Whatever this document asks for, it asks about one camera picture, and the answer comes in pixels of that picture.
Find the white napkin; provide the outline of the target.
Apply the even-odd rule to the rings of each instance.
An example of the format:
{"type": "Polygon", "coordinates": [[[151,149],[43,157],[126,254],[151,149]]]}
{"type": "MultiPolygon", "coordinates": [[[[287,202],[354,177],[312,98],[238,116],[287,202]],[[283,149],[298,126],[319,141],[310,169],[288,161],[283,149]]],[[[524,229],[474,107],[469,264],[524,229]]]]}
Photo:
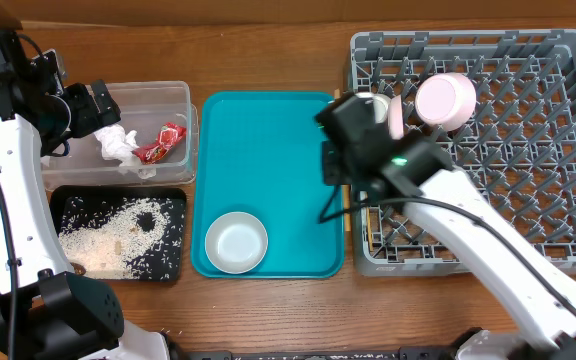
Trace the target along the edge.
{"type": "Polygon", "coordinates": [[[117,160],[119,172],[125,175],[128,171],[135,173],[140,179],[146,180],[156,176],[155,169],[141,168],[141,160],[133,154],[138,148],[136,130],[126,132],[119,124],[106,126],[93,133],[101,144],[101,156],[104,160],[117,160]]]}

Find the small pink bowl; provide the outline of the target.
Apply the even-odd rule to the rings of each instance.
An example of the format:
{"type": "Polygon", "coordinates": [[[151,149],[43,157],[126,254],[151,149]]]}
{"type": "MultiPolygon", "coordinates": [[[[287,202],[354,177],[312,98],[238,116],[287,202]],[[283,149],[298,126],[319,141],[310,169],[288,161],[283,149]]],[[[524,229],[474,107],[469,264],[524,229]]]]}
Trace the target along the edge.
{"type": "Polygon", "coordinates": [[[426,79],[415,95],[418,117],[431,126],[453,131],[474,114],[477,95],[474,84],[459,73],[436,74],[426,79]]]}

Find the grey bowl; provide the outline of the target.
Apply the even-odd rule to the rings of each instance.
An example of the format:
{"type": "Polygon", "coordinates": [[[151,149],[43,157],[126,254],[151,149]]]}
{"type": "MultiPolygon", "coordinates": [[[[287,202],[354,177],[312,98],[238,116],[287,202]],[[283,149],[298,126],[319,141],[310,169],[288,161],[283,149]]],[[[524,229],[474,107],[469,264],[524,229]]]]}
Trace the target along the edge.
{"type": "Polygon", "coordinates": [[[265,226],[246,212],[230,212],[208,228],[204,246],[210,263],[226,274],[238,275],[256,268],[268,249],[265,226]]]}

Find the large white plate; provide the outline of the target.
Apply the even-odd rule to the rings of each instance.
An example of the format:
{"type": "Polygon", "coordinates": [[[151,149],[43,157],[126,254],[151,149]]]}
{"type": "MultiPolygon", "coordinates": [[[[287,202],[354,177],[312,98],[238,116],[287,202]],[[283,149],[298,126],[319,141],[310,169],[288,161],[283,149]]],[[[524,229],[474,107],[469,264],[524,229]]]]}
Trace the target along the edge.
{"type": "Polygon", "coordinates": [[[400,140],[404,136],[403,107],[400,96],[391,99],[388,107],[388,129],[394,140],[400,140]]]}

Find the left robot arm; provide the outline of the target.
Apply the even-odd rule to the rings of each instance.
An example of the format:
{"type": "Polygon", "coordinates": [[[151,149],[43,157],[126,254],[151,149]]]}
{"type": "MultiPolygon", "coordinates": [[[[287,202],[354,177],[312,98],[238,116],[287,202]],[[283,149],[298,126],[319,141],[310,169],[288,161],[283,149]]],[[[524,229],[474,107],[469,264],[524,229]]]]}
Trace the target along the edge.
{"type": "Polygon", "coordinates": [[[75,272],[59,243],[40,161],[115,124],[106,85],[62,82],[54,51],[0,29],[0,352],[10,359],[180,359],[161,332],[124,318],[114,291],[75,272]]]}

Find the cream ceramic cup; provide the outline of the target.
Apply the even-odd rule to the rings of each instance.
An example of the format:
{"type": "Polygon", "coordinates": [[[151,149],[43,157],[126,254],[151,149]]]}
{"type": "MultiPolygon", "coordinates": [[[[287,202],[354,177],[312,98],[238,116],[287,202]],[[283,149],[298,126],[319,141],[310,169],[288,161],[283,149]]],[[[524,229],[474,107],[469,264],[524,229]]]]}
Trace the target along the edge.
{"type": "Polygon", "coordinates": [[[371,92],[357,92],[356,96],[372,101],[376,123],[384,123],[387,121],[391,101],[388,96],[371,92]]]}

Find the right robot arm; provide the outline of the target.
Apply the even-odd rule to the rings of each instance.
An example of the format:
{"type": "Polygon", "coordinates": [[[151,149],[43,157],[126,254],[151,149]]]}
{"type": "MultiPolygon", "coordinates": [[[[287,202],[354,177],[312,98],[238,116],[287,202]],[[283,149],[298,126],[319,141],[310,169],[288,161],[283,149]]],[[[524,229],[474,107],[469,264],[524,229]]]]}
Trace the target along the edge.
{"type": "Polygon", "coordinates": [[[471,329],[444,359],[576,359],[576,281],[482,197],[468,174],[419,132],[394,139],[371,94],[346,93],[315,117],[341,175],[367,194],[348,212],[391,205],[452,252],[514,320],[516,334],[471,329]]]}

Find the red foil snack wrapper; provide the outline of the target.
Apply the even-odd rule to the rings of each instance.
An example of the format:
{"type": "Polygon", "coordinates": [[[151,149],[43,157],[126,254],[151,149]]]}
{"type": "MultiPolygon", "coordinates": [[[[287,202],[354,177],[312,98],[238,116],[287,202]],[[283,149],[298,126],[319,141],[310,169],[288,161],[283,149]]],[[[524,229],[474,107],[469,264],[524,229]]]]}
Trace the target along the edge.
{"type": "Polygon", "coordinates": [[[166,155],[185,138],[187,129],[180,125],[167,122],[157,134],[152,144],[138,147],[132,151],[142,164],[154,164],[166,157],[166,155]]]}

